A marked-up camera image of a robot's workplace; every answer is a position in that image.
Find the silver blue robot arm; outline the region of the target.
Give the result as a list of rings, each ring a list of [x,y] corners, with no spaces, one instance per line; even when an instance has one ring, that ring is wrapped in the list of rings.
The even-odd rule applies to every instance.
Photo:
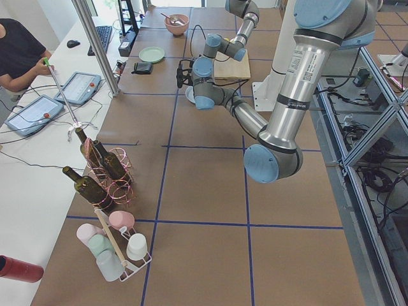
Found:
[[[251,32],[259,22],[259,9],[253,1],[228,0],[225,9],[242,19],[242,25],[232,40],[227,40],[219,34],[208,34],[205,40],[203,56],[215,59],[217,53],[222,53],[236,61],[241,61],[245,54],[245,46]]]
[[[295,47],[269,120],[265,120],[234,90],[213,81],[214,59],[222,53],[234,60],[245,55],[246,43],[259,21],[252,1],[227,1],[228,12],[243,24],[232,41],[218,34],[206,38],[203,55],[191,72],[196,108],[209,110],[221,105],[256,139],[244,154],[247,174],[260,183],[294,175],[302,166],[302,151],[296,134],[330,56],[337,49],[368,45],[374,38],[376,1],[297,1],[294,18]]]

